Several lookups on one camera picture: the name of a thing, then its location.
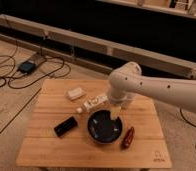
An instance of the brown object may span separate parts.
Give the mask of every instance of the brown object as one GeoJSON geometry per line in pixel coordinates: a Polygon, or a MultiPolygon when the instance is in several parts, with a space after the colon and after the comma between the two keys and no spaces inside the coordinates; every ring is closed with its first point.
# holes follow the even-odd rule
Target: brown object
{"type": "Polygon", "coordinates": [[[127,131],[122,143],[123,148],[128,148],[131,145],[132,140],[134,139],[134,132],[135,130],[133,126],[127,131]]]}
{"type": "Polygon", "coordinates": [[[125,132],[108,145],[96,143],[87,131],[89,114],[76,113],[83,102],[104,93],[107,80],[47,79],[37,100],[23,145],[17,157],[18,166],[71,168],[171,168],[171,161],[160,122],[150,98],[136,95],[119,117],[123,130],[134,125],[137,134],[131,148],[119,148],[125,132]],[[76,86],[87,95],[70,101],[66,92],[76,86]],[[55,125],[74,116],[78,128],[58,138],[55,125]]]}

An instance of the white object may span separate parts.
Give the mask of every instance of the white object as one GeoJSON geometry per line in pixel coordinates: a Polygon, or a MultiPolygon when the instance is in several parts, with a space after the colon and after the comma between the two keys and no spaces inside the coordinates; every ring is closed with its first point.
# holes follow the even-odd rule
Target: white object
{"type": "Polygon", "coordinates": [[[83,106],[77,109],[77,112],[78,113],[82,113],[83,111],[90,112],[92,109],[98,107],[99,105],[104,104],[106,101],[108,101],[106,94],[100,94],[95,98],[84,102],[83,106]]]}
{"type": "Polygon", "coordinates": [[[85,94],[86,94],[85,91],[83,91],[81,87],[77,87],[67,92],[67,96],[69,97],[70,100],[78,99],[85,94]]]}
{"type": "Polygon", "coordinates": [[[128,93],[139,93],[196,113],[196,80],[166,79],[141,76],[138,64],[129,62],[109,76],[111,103],[122,104],[128,93]]]}

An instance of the small box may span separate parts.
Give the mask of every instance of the small box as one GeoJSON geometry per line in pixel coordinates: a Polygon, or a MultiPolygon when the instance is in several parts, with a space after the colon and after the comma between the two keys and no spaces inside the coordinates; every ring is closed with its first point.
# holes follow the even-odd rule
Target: small box
{"type": "Polygon", "coordinates": [[[77,87],[77,88],[67,92],[67,96],[70,100],[78,99],[85,94],[86,94],[85,91],[83,91],[83,89],[81,87],[77,87]]]}

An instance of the concrete floor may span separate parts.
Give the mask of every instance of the concrete floor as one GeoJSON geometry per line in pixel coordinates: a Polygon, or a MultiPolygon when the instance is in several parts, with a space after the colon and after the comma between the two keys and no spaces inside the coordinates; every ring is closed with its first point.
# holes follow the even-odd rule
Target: concrete floor
{"type": "MultiPolygon", "coordinates": [[[[0,54],[12,54],[14,45],[0,41],[0,54]]],[[[15,58],[17,63],[27,59],[32,51],[19,48],[15,58]]],[[[70,64],[72,72],[65,78],[87,78],[87,79],[107,79],[107,75],[100,74],[79,66],[70,64]]],[[[51,69],[50,66],[43,66],[44,69],[51,69]]],[[[36,71],[28,81],[39,77],[41,73],[36,71]]],[[[36,92],[42,85],[43,80],[38,84],[24,90],[11,90],[8,87],[0,89],[0,130],[11,120],[17,111],[26,103],[26,101],[36,92]]],[[[0,171],[38,171],[38,168],[17,167],[15,164],[16,157],[22,144],[27,124],[32,115],[32,110],[36,98],[13,120],[13,122],[0,135],[0,171]]],[[[157,113],[159,115],[162,129],[167,141],[168,150],[173,162],[172,169],[151,169],[151,171],[196,171],[196,129],[186,124],[180,117],[179,109],[155,101],[157,113]]],[[[186,117],[196,124],[196,115],[184,111],[186,117]]],[[[49,170],[67,170],[77,171],[86,170],[93,171],[97,169],[61,169],[49,168],[49,170]]]]}

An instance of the table leg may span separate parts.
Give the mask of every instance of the table leg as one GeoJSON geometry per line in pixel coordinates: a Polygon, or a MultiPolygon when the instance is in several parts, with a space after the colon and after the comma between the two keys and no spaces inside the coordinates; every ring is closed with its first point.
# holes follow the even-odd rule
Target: table leg
{"type": "Polygon", "coordinates": [[[47,167],[39,167],[39,169],[40,169],[41,171],[49,171],[49,170],[47,169],[47,167]]]}

